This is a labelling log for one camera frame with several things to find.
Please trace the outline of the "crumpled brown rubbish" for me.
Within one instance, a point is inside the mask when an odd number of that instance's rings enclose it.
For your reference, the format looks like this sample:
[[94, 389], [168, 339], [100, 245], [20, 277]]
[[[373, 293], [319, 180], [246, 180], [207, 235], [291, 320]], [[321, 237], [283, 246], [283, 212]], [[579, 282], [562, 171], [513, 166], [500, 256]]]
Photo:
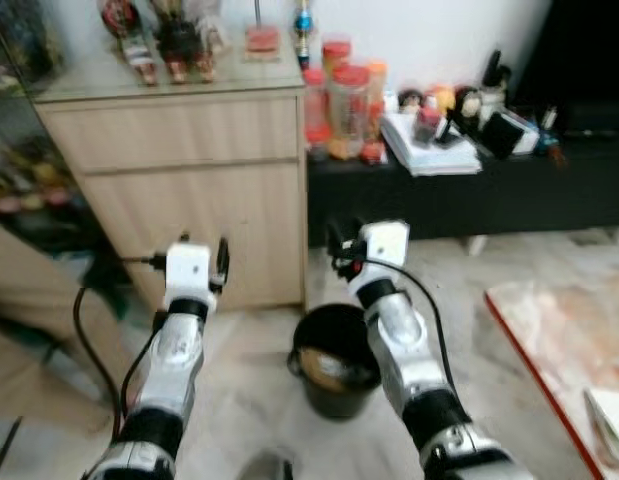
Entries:
[[301, 375], [314, 387], [333, 393], [347, 393], [369, 384], [370, 374], [364, 367], [322, 349], [300, 348], [296, 356]]

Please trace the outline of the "light wooden drawer cabinet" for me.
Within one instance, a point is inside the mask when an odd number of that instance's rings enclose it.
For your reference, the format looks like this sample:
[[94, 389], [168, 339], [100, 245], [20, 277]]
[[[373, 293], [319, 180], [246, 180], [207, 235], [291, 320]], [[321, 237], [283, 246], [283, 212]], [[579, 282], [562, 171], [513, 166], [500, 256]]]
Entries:
[[155, 87], [76, 68], [34, 105], [114, 250], [227, 239], [219, 306], [248, 310], [305, 301], [303, 97], [294, 64], [240, 63]]

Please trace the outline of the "small red container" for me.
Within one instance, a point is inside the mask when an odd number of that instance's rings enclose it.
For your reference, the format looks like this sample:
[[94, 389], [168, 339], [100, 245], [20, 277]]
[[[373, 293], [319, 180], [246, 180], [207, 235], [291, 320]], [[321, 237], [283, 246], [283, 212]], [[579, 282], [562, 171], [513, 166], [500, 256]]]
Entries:
[[364, 164], [379, 165], [385, 164], [386, 146], [382, 141], [369, 141], [361, 146], [359, 159]]

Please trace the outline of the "slim red lid jar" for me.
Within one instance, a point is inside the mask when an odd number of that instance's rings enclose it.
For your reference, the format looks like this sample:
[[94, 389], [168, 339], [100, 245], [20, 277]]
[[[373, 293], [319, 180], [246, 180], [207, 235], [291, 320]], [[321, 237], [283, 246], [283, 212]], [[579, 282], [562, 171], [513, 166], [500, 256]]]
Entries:
[[327, 143], [331, 128], [327, 119], [326, 74], [321, 68], [310, 67], [304, 72], [304, 133], [306, 160], [319, 163], [329, 156]]

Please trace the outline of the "black low tv bench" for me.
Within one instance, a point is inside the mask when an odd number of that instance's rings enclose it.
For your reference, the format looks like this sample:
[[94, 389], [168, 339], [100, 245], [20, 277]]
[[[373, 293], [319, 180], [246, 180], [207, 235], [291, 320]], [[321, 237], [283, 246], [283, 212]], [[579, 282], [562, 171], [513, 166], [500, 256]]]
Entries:
[[619, 140], [566, 138], [565, 163], [546, 156], [484, 157], [468, 175], [420, 175], [391, 163], [313, 163], [306, 169], [306, 238], [353, 220], [399, 219], [414, 241], [542, 230], [619, 227]]

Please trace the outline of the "small brown haired doll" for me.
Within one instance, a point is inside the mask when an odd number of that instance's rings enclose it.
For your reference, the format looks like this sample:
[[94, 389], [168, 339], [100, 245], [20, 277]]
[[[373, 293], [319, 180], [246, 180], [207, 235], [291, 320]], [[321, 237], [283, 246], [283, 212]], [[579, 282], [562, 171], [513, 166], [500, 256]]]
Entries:
[[399, 113], [415, 114], [422, 109], [425, 96], [422, 91], [414, 90], [402, 90], [397, 93], [397, 105], [399, 105]]

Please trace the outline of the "orange lid jar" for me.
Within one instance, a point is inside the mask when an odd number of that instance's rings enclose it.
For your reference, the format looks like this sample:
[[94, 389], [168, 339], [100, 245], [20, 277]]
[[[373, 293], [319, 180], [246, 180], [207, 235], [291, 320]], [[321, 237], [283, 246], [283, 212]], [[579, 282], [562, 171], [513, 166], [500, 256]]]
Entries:
[[385, 88], [388, 76], [386, 61], [373, 60], [367, 64], [369, 83], [367, 87], [370, 108], [385, 108]]

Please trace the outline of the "small yellow doll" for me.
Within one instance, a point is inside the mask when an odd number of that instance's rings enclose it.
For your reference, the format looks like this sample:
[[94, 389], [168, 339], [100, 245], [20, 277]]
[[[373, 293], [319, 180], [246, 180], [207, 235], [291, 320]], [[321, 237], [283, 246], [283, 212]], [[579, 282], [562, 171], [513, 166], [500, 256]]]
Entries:
[[436, 101], [437, 108], [443, 113], [456, 108], [456, 90], [449, 84], [436, 84], [436, 86], [429, 88], [428, 95]]

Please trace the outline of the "grey robot knee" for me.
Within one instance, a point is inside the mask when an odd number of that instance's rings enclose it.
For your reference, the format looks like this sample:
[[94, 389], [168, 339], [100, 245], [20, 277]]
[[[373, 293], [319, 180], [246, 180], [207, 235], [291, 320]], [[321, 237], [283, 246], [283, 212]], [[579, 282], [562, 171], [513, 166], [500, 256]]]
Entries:
[[294, 462], [274, 452], [255, 454], [242, 466], [235, 480], [294, 480]]

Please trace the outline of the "pink ornament on rod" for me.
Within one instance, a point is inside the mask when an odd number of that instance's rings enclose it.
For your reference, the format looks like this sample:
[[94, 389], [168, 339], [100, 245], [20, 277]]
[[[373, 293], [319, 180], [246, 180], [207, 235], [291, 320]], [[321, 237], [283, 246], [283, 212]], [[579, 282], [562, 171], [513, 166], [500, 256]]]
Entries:
[[280, 59], [280, 31], [265, 23], [262, 0], [251, 0], [253, 23], [244, 31], [244, 59], [250, 63], [272, 63]]

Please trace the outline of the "pale figurine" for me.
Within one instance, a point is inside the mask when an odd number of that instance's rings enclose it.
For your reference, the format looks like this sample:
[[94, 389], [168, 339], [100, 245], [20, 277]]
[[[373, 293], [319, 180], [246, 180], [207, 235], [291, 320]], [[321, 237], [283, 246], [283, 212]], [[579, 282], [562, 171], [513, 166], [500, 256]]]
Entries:
[[216, 79], [214, 59], [230, 45], [221, 15], [222, 5], [223, 0], [189, 0], [187, 3], [187, 14], [195, 24], [200, 45], [195, 68], [204, 83], [212, 83]]

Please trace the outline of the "red and white figurine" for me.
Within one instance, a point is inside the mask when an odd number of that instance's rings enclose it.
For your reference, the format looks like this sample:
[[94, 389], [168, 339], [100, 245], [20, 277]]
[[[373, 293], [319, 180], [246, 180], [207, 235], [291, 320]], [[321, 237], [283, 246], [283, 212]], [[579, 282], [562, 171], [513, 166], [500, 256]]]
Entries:
[[143, 86], [157, 86], [152, 50], [144, 35], [143, 17], [132, 0], [98, 0], [103, 26], [114, 38], [121, 58], [136, 72]]

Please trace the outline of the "pink marble coffee table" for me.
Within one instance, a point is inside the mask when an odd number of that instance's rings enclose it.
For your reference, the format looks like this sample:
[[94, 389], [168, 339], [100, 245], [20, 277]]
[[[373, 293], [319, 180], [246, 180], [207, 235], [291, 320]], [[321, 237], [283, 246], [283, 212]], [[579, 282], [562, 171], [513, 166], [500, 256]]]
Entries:
[[575, 285], [506, 282], [484, 292], [591, 480], [619, 480], [588, 390], [619, 392], [619, 274]]

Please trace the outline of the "white folded paper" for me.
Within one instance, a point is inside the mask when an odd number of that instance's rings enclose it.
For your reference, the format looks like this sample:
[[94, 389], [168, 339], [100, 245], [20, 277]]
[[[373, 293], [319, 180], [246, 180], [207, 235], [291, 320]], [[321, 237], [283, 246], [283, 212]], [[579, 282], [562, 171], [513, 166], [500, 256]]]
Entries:
[[585, 388], [583, 396], [600, 461], [619, 468], [619, 390]]

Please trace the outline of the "black television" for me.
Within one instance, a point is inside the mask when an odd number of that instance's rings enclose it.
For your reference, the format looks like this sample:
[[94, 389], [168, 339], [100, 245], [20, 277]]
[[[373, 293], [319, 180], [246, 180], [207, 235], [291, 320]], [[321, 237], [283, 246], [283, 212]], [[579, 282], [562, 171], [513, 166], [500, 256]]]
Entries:
[[562, 132], [619, 134], [619, 0], [552, 0], [511, 105]]

